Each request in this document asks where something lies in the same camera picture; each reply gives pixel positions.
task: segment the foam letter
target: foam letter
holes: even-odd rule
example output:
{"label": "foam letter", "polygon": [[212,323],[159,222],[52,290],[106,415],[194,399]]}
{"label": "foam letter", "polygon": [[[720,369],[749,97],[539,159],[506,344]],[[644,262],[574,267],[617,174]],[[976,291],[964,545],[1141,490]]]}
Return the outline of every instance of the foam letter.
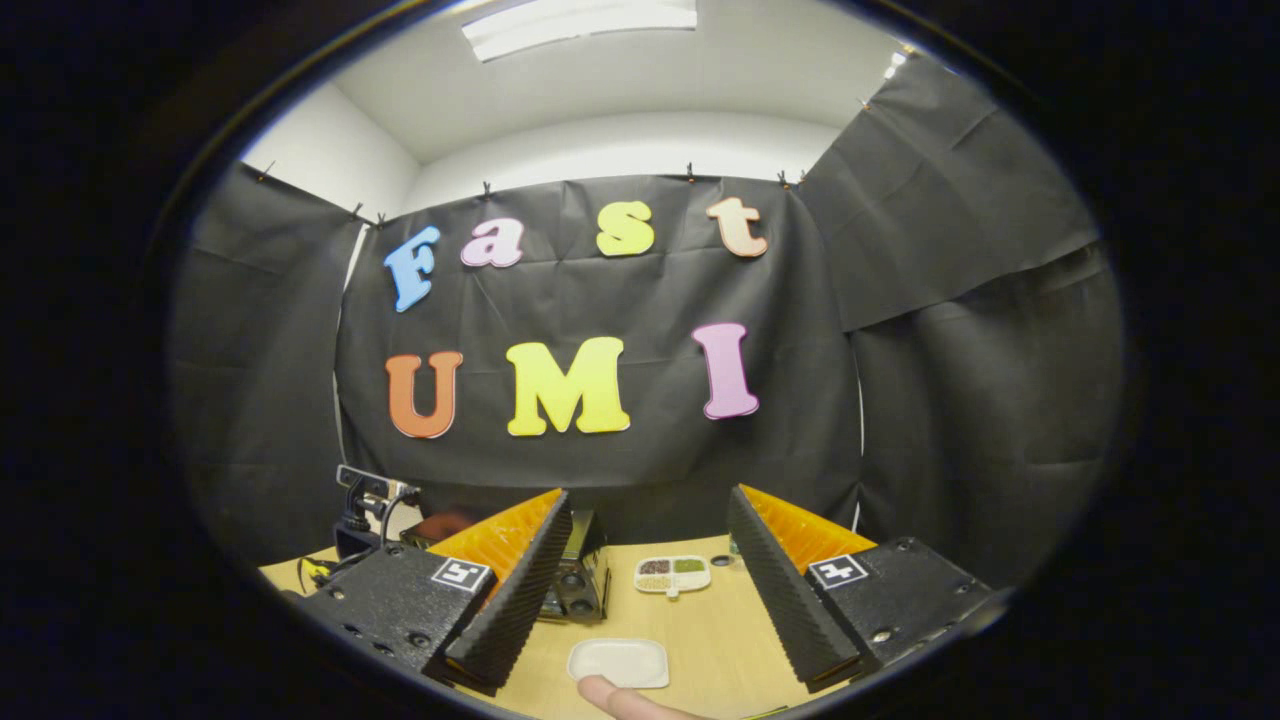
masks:
{"label": "foam letter", "polygon": [[760,401],[748,392],[742,369],[741,342],[746,328],[737,323],[717,323],[695,329],[692,337],[707,355],[707,382],[712,388],[712,400],[703,407],[703,415],[719,420],[755,413]]}
{"label": "foam letter", "polygon": [[413,407],[413,374],[422,366],[422,359],[417,355],[387,359],[392,423],[408,437],[440,437],[453,425],[454,370],[462,364],[462,354],[433,352],[426,363],[435,368],[435,413],[424,418]]}
{"label": "foam letter", "polygon": [[742,208],[740,199],[721,200],[707,209],[707,217],[719,220],[721,241],[733,255],[756,258],[769,249],[769,241],[751,237],[751,228],[746,224],[748,220],[759,220],[760,211],[755,208]]}
{"label": "foam letter", "polygon": [[471,234],[475,240],[462,246],[463,265],[509,268],[524,255],[520,250],[520,237],[525,234],[525,225],[520,220],[512,218],[485,220],[476,225]]}
{"label": "foam letter", "polygon": [[397,313],[408,310],[431,292],[431,281],[426,274],[435,269],[435,255],[431,255],[428,245],[436,240],[440,240],[440,231],[435,229],[435,225],[428,225],[383,260],[383,265],[392,269],[392,279],[396,281]]}
{"label": "foam letter", "polygon": [[640,201],[609,202],[595,218],[600,229],[595,245],[605,255],[639,255],[653,246],[653,228],[646,223],[653,210]]}
{"label": "foam letter", "polygon": [[547,420],[538,416],[538,402],[556,429],[564,432],[573,419],[579,398],[582,414],[577,429],[584,433],[613,433],[631,427],[618,397],[618,355],[622,341],[593,337],[577,348],[568,374],[561,373],[547,346],[540,342],[515,345],[507,360],[516,366],[516,416],[507,423],[513,436],[540,436]]}

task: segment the white wall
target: white wall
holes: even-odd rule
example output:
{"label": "white wall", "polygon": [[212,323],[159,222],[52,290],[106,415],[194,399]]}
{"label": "white wall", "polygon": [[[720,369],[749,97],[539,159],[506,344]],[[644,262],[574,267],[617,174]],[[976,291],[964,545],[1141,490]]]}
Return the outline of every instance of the white wall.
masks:
{"label": "white wall", "polygon": [[280,117],[244,154],[256,170],[375,220],[402,214],[401,202],[422,167],[333,83],[324,83]]}
{"label": "white wall", "polygon": [[777,179],[801,169],[841,128],[735,113],[640,113],[549,126],[474,145],[419,174],[401,202],[412,213],[484,192],[541,182],[630,174],[695,174]]}

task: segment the wooden table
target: wooden table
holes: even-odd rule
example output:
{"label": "wooden table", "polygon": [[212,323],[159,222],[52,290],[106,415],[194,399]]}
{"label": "wooden table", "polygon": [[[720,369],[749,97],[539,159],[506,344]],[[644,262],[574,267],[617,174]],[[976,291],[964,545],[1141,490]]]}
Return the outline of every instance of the wooden table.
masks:
{"label": "wooden table", "polygon": [[[579,697],[568,676],[570,650],[591,638],[645,638],[667,648],[671,684],[646,689],[657,702],[696,715],[733,720],[796,706],[833,692],[810,694],[795,679],[782,643],[769,623],[741,557],[726,568],[710,566],[708,588],[680,593],[641,593],[631,584],[635,565],[655,555],[700,555],[707,560],[728,552],[728,536],[712,538],[611,546],[608,619],[595,625],[575,623],[534,624],[511,679],[494,698],[460,688],[486,702],[531,715],[564,720],[608,717]],[[333,548],[314,555],[335,559]],[[280,589],[302,592],[294,561],[262,568]]]}

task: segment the black cable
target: black cable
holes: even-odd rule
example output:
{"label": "black cable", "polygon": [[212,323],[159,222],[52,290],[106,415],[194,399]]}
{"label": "black cable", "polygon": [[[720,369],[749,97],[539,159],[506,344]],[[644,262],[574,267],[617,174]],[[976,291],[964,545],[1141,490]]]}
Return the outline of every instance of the black cable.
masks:
{"label": "black cable", "polygon": [[342,570],[343,568],[346,568],[347,565],[351,565],[351,564],[356,562],[357,560],[364,560],[365,557],[369,557],[369,553],[372,552],[372,551],[374,551],[374,548],[370,547],[367,550],[361,550],[360,552],[357,552],[355,555],[348,555],[347,557],[343,557],[342,560],[339,560],[337,565],[334,565],[333,568],[329,569],[329,580],[333,579],[333,577],[338,573],[338,570]]}
{"label": "black cable", "polygon": [[358,488],[358,487],[360,487],[360,479],[358,478],[351,480],[351,484],[347,486],[347,502],[342,506],[342,511],[343,512],[351,512],[352,511],[351,510],[351,502],[356,497],[356,488]]}
{"label": "black cable", "polygon": [[399,501],[404,500],[407,496],[407,492],[397,495],[396,500],[392,500],[390,503],[387,505],[387,510],[383,511],[383,527],[379,528],[378,547],[387,547],[387,527],[392,524],[392,510],[396,510]]}

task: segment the white ceiling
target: white ceiling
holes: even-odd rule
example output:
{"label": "white ceiling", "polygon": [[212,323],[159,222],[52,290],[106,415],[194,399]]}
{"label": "white ceiling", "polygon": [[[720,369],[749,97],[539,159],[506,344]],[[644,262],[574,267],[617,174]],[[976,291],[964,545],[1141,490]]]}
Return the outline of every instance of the white ceiling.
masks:
{"label": "white ceiling", "polygon": [[820,0],[698,0],[696,31],[581,37],[481,64],[445,12],[334,78],[420,163],[513,132],[644,111],[732,111],[840,128],[900,45]]}

